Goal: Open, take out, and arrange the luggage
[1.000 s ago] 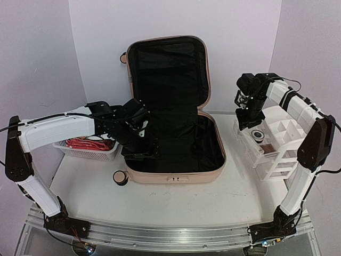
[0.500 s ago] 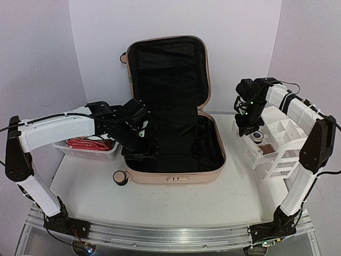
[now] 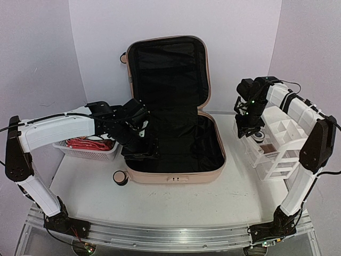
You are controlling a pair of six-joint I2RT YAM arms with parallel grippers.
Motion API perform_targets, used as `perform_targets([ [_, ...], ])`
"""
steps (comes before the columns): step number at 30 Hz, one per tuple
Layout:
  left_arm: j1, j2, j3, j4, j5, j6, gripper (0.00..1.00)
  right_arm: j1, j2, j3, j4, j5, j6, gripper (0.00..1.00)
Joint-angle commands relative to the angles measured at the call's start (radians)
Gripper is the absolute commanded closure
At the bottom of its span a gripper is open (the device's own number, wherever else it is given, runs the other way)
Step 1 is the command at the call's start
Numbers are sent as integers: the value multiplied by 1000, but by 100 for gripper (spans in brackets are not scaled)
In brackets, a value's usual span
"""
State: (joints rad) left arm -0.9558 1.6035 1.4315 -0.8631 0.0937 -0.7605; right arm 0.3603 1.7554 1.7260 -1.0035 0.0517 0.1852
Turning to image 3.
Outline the white desktop drawer organizer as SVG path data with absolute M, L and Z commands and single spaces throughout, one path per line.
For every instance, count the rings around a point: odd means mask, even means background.
M 258 164 L 258 177 L 262 181 L 289 179 L 298 168 L 299 151 L 307 139 L 307 134 L 278 107 L 266 108 L 263 120 L 264 129 L 279 154 L 273 163 Z

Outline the dark brown pouch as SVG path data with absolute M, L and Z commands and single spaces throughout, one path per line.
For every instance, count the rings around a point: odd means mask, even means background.
M 264 154 L 272 154 L 277 151 L 274 145 L 271 143 L 260 145 L 260 148 L 263 150 Z

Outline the pink hard-shell suitcase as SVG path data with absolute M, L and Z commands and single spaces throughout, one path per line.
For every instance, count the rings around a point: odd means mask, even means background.
M 147 108 L 146 130 L 158 140 L 159 156 L 126 159 L 127 176 L 144 184 L 209 183 L 227 157 L 214 118 L 203 108 L 211 97 L 208 54 L 195 36 L 147 39 L 120 58 L 132 97 Z

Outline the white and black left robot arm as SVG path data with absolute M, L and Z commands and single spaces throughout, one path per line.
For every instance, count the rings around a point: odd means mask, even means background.
M 126 160 L 141 161 L 159 156 L 157 139 L 148 135 L 150 114 L 142 102 L 131 99 L 124 105 L 104 101 L 37 119 L 10 119 L 5 149 L 5 175 L 41 208 L 47 224 L 68 232 L 73 220 L 63 201 L 41 180 L 31 152 L 53 143 L 79 137 L 108 137 L 120 144 Z

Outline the white perforated plastic basket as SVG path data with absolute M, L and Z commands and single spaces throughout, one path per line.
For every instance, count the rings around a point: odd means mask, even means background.
M 102 140 L 102 139 L 100 139 L 99 137 L 95 137 L 94 140 Z M 72 148 L 67 147 L 66 140 L 54 143 L 53 147 L 61 150 L 66 156 L 94 159 L 94 160 L 99 160 L 99 161 L 113 161 L 117 153 L 118 143 L 116 142 L 114 148 L 110 151 L 72 149 Z

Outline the black round jar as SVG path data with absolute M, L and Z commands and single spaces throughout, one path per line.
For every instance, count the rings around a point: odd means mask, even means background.
M 265 133 L 263 131 L 258 131 L 251 135 L 256 143 L 263 143 L 265 139 Z

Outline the red patterned cloth item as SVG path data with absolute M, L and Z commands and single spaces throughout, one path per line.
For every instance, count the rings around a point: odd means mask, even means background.
M 87 138 L 74 138 L 66 140 L 67 147 L 95 151 L 110 151 L 116 142 L 112 140 L 89 140 Z

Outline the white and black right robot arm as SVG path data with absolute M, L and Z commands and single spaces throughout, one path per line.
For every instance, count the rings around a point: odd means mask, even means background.
M 319 174 L 331 157 L 336 119 L 275 77 L 244 78 L 237 86 L 235 130 L 261 179 L 284 178 L 294 183 L 277 207 L 268 231 L 280 236 L 302 210 Z

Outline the clear plastic organizer drawer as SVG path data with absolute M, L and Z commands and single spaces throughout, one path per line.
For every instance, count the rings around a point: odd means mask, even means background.
M 270 136 L 266 132 L 264 128 L 261 128 L 260 131 L 263 131 L 265 133 L 265 139 L 263 143 L 256 143 L 254 139 L 249 136 L 243 136 L 242 138 L 238 138 L 238 129 L 237 129 L 237 124 L 234 122 L 233 125 L 233 134 L 236 138 L 236 140 L 240 143 L 241 145 L 241 150 L 243 151 L 243 154 L 246 157 L 246 160 L 249 161 L 252 167 L 257 167 L 258 164 L 263 164 L 267 162 L 273 163 L 276 157 L 278 156 L 279 152 L 276 151 L 275 153 L 272 154 L 264 154 L 263 150 L 260 148 L 260 145 L 264 144 L 273 144 L 270 140 Z

